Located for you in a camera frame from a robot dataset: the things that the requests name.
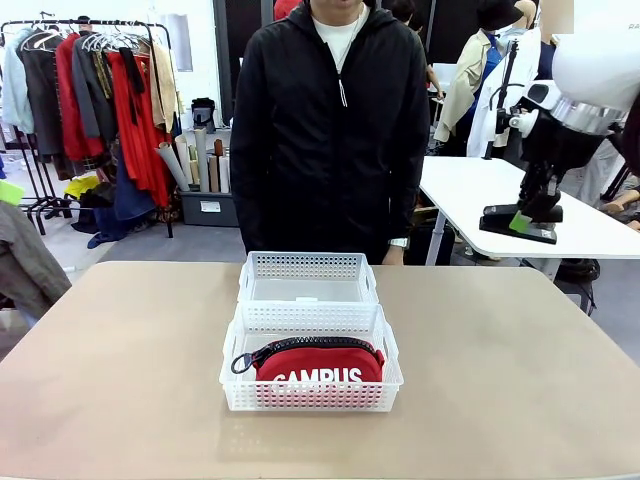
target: hand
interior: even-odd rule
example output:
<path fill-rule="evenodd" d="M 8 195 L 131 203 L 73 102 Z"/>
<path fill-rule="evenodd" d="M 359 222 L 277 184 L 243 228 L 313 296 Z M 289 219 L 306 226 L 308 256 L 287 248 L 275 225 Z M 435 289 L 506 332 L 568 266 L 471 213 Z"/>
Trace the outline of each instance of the hand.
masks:
<path fill-rule="evenodd" d="M 404 266 L 404 248 L 391 245 L 389 251 L 382 260 L 383 265 L 394 265 L 397 267 Z"/>
<path fill-rule="evenodd" d="M 607 203 L 602 206 L 602 211 L 608 213 L 609 215 L 613 215 L 614 213 L 622 213 L 624 212 L 624 205 L 613 201 L 611 203 Z"/>

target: jacket hood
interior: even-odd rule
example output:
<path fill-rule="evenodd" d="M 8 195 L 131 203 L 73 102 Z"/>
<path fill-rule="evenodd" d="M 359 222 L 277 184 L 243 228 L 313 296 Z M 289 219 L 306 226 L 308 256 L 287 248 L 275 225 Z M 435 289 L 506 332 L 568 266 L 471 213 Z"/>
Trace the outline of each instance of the jacket hood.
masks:
<path fill-rule="evenodd" d="M 393 23 L 395 18 L 387 10 L 376 7 L 375 0 L 364 0 L 364 4 L 368 6 L 371 11 L 369 12 L 369 18 L 362 27 L 362 32 L 372 32 L 378 28 Z M 297 27 L 301 28 L 311 35 L 317 36 L 316 27 L 313 24 L 311 17 L 311 5 L 310 0 L 304 0 L 300 6 L 294 9 L 285 21 L 292 22 Z"/>

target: wristwatch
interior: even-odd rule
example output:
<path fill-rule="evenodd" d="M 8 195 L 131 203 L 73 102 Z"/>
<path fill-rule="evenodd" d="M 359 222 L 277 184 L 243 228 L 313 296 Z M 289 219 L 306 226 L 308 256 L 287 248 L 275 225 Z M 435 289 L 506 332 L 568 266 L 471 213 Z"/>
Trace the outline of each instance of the wristwatch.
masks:
<path fill-rule="evenodd" d="M 407 246 L 409 245 L 409 239 L 408 238 L 392 238 L 391 240 L 389 240 L 389 245 L 393 247 L 400 247 L 400 248 L 406 249 Z"/>

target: red pouch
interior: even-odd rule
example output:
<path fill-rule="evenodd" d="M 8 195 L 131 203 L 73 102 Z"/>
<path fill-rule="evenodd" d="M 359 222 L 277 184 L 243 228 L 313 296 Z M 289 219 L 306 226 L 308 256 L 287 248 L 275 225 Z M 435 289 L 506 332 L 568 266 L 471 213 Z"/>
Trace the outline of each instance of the red pouch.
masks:
<path fill-rule="evenodd" d="M 292 337 L 240 355 L 231 371 L 240 374 L 253 366 L 257 381 L 382 382 L 383 365 L 382 352 L 364 340 Z"/>

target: red garment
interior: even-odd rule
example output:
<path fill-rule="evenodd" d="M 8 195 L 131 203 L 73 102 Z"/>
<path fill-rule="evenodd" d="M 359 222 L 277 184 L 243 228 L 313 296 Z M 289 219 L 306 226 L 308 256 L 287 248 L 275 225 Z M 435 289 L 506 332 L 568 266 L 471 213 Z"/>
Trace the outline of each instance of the red garment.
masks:
<path fill-rule="evenodd" d="M 99 138 L 89 138 L 84 133 L 76 92 L 71 77 L 71 55 L 73 42 L 80 35 L 72 33 L 56 48 L 56 68 L 58 74 L 58 104 L 62 117 L 62 143 L 64 152 L 71 160 L 80 161 L 104 152 Z"/>
<path fill-rule="evenodd" d="M 300 5 L 300 0 L 276 0 L 276 4 L 273 7 L 273 18 L 275 20 L 287 18 L 291 10 L 298 5 Z"/>
<path fill-rule="evenodd" d="M 135 57 L 144 82 L 144 92 L 136 93 L 119 53 L 108 55 L 113 73 L 113 92 L 120 141 L 129 177 L 140 190 L 148 190 L 159 207 L 169 205 L 169 175 L 167 166 L 155 151 L 171 137 L 153 124 L 151 90 L 149 88 L 149 58 Z M 135 109 L 135 121 L 132 108 Z"/>

